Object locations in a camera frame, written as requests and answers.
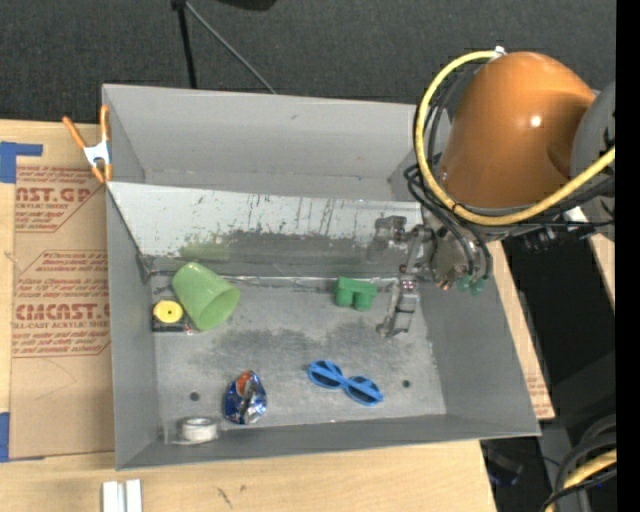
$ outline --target yellow cable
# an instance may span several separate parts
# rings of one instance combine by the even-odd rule
[[[425,148],[424,148],[424,130],[425,130],[425,122],[427,118],[427,112],[430,108],[430,102],[433,98],[433,95],[436,92],[436,89],[440,86],[440,84],[447,78],[447,76],[452,73],[454,70],[459,68],[460,66],[470,62],[472,60],[480,60],[480,59],[494,59],[500,57],[502,53],[497,50],[489,50],[489,51],[478,51],[468,53],[463,55],[462,57],[458,57],[454,61],[450,62],[447,66],[445,66],[438,75],[433,79],[433,82],[429,85],[420,104],[418,106],[418,112],[416,116],[416,125],[415,125],[415,133],[414,133],[414,148],[416,152],[416,158],[418,160],[418,165],[420,167],[420,171],[424,176],[427,186],[433,191],[435,196],[455,215],[475,224],[481,224],[484,226],[506,226],[509,224],[515,224],[517,222],[521,222],[523,220],[530,219],[534,215],[538,215],[539,213],[544,212],[549,209],[551,206],[558,203],[560,200],[569,196],[571,193],[576,191],[582,185],[584,185],[587,181],[593,178],[596,174],[604,170],[611,162],[615,160],[615,146],[613,146],[609,151],[607,151],[604,155],[602,155],[596,162],[594,162],[591,166],[589,166],[584,172],[580,173],[578,176],[573,178],[571,181],[567,182],[562,188],[546,197],[542,201],[530,206],[529,208],[522,210],[520,212],[511,213],[508,215],[502,215],[499,217],[492,217],[488,215],[480,215],[477,213],[473,213],[467,210],[464,206],[457,203],[454,199],[452,199],[447,192],[438,184],[431,169],[429,168],[429,164],[427,164],[427,159],[425,157]]]
[[[585,481],[591,475],[594,475],[599,471],[602,471],[603,469],[608,468],[609,466],[615,464],[617,461],[618,461],[618,450],[615,448],[606,453],[603,453],[602,455],[599,455],[595,459],[592,459],[589,462],[586,462],[585,464],[583,464],[582,466],[579,466],[576,469],[574,469],[571,475],[569,475],[569,478],[567,478],[567,480],[565,481],[563,489],[566,489],[568,487],[571,487],[573,485],[576,485],[576,484],[579,484],[580,482]],[[556,512],[555,503],[552,503],[551,505],[549,505],[546,508],[545,512]]]

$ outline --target blue tape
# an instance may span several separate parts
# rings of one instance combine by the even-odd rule
[[[0,142],[0,183],[16,182],[17,156],[42,156],[42,144]]]
[[[9,462],[9,413],[0,413],[0,463]]]

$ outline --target gray metal bin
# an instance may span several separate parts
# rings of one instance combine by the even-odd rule
[[[118,468],[539,433],[493,280],[479,297],[420,283],[410,331],[376,332],[408,249],[370,258],[375,222],[422,222],[402,177],[414,106],[121,85],[103,99]],[[211,331],[153,332],[168,276],[192,260],[238,287],[237,309]],[[377,286],[370,311],[333,304],[339,276]],[[367,375],[384,401],[314,386],[314,359]],[[172,441],[181,418],[221,417],[247,369],[267,391],[260,421]]]

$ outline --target green block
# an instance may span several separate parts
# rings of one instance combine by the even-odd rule
[[[469,289],[469,286],[471,285],[471,279],[473,279],[473,277],[469,274],[458,279],[458,282],[456,283],[458,285],[458,290],[460,290],[461,292],[467,291]]]
[[[471,285],[471,295],[477,296],[482,293],[485,285],[487,284],[487,280],[484,278],[478,279],[475,283]]]
[[[353,306],[358,311],[369,311],[378,289],[371,283],[340,277],[336,283],[336,305]]]

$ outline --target green plastic toy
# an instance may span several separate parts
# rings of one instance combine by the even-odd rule
[[[171,285],[187,314],[201,331],[224,322],[240,300],[237,288],[195,262],[182,266],[173,276]]]
[[[472,276],[466,275],[458,279],[457,285],[458,290],[461,292],[470,291],[471,295],[477,297],[484,290],[485,285],[487,284],[487,279],[485,277],[481,277],[480,279],[473,280]]]
[[[353,306],[358,311],[369,311],[376,295],[378,288],[371,283],[348,277],[340,277],[336,283],[336,305],[340,307]]]

